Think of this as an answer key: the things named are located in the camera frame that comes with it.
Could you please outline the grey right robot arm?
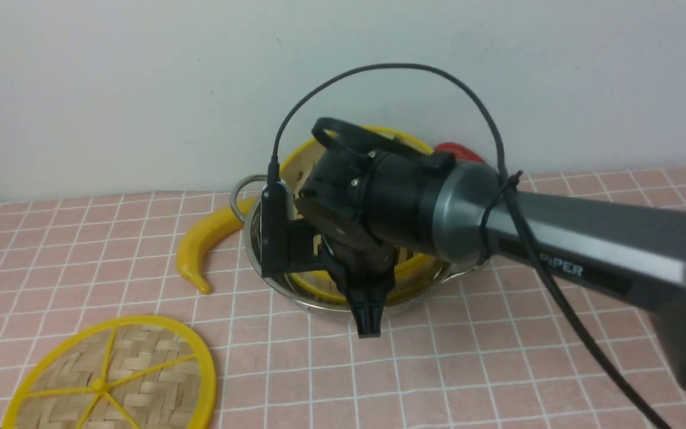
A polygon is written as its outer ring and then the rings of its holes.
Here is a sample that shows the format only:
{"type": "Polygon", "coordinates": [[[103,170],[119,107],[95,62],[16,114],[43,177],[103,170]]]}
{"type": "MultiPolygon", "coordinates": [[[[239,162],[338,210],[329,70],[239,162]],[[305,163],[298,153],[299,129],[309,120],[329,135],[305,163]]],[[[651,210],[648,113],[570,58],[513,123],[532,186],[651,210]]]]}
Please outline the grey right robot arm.
{"type": "MultiPolygon", "coordinates": [[[[483,252],[530,263],[495,170],[437,151],[327,150],[295,201],[335,247],[395,245],[457,265],[483,252]]],[[[686,212],[517,192],[532,254],[552,275],[645,310],[686,390],[686,212]]]]}

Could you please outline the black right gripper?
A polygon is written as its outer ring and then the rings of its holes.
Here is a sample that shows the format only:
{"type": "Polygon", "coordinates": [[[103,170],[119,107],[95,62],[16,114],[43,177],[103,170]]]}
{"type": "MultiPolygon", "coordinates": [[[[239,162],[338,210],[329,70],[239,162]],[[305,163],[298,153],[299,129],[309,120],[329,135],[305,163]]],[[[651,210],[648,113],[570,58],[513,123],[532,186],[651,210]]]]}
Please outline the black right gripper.
{"type": "Polygon", "coordinates": [[[401,143],[364,143],[327,152],[321,144],[307,143],[294,152],[295,212],[313,226],[314,252],[322,264],[298,279],[324,298],[350,298],[359,338],[381,336],[400,258],[397,248],[370,232],[360,212],[362,174],[374,157],[400,149],[401,143]]]}

